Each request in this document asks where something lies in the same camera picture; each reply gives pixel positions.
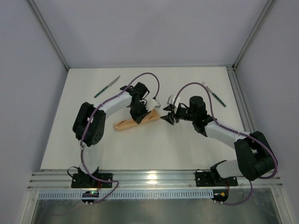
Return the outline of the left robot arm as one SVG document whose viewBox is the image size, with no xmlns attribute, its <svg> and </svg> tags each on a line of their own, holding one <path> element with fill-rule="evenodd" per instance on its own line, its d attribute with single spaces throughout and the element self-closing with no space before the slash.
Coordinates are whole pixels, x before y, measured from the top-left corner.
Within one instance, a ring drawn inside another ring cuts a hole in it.
<svg viewBox="0 0 299 224">
<path fill-rule="evenodd" d="M 125 107 L 130 108 L 133 124 L 140 124 L 153 110 L 145 100 L 149 92 L 144 84 L 138 82 L 135 86 L 123 86 L 118 94 L 98 106 L 83 103 L 72 127 L 80 146 L 87 147 L 88 152 L 95 152 L 93 146 L 104 135 L 106 119 Z"/>
</svg>

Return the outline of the green handled knife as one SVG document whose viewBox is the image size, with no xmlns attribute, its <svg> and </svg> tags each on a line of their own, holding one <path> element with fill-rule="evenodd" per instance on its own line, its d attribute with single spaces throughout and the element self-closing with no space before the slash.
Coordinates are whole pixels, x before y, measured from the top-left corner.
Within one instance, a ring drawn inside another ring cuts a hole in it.
<svg viewBox="0 0 299 224">
<path fill-rule="evenodd" d="M 113 84 L 115 84 L 118 80 L 119 80 L 119 78 L 120 78 L 121 76 L 119 75 L 118 77 L 116 77 L 112 82 L 110 82 L 107 86 L 105 86 L 102 90 L 100 90 L 98 93 L 96 93 L 95 95 L 94 95 L 94 98 L 97 98 L 100 94 L 102 94 L 106 89 L 108 89 L 109 87 L 111 87 Z"/>
</svg>

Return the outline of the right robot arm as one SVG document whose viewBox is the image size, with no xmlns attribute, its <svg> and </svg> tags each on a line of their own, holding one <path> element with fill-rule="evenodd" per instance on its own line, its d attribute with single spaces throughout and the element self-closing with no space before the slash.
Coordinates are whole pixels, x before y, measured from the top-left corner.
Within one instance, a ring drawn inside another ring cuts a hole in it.
<svg viewBox="0 0 299 224">
<path fill-rule="evenodd" d="M 171 125 L 180 120 L 190 121 L 197 133 L 218 140 L 235 151 L 235 160 L 223 160 L 211 166 L 208 173 L 215 184 L 236 176 L 254 181 L 264 179 L 270 171 L 277 172 L 278 161 L 261 132 L 242 133 L 222 125 L 207 113 L 206 104 L 200 96 L 191 97 L 186 106 L 179 102 L 178 97 L 171 95 L 167 104 L 164 110 L 168 114 L 161 119 Z"/>
</svg>

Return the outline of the beige cloth napkin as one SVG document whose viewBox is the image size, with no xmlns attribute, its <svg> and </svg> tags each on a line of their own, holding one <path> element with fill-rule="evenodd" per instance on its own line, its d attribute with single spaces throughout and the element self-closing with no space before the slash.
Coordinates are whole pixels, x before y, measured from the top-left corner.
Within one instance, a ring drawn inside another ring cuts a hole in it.
<svg viewBox="0 0 299 224">
<path fill-rule="evenodd" d="M 137 122 L 135 122 L 133 119 L 127 119 L 127 120 L 123 120 L 121 122 L 115 123 L 114 129 L 116 131 L 123 131 L 123 130 L 127 130 L 130 128 L 134 128 L 136 126 L 144 125 L 146 123 L 157 121 L 159 119 L 160 119 L 160 114 L 158 113 L 157 110 L 154 109 L 142 119 L 140 124 L 137 124 Z"/>
</svg>

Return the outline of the green handled fork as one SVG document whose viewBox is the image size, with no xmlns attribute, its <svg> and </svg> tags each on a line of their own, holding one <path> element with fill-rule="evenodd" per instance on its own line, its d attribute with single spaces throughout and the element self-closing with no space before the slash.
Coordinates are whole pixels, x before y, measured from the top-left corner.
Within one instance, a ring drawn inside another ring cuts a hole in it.
<svg viewBox="0 0 299 224">
<path fill-rule="evenodd" d="M 227 105 L 218 97 L 217 94 L 215 94 L 208 86 L 205 82 L 202 82 L 202 84 L 204 85 L 204 87 L 208 90 L 208 92 L 223 106 L 223 107 L 227 107 Z"/>
</svg>

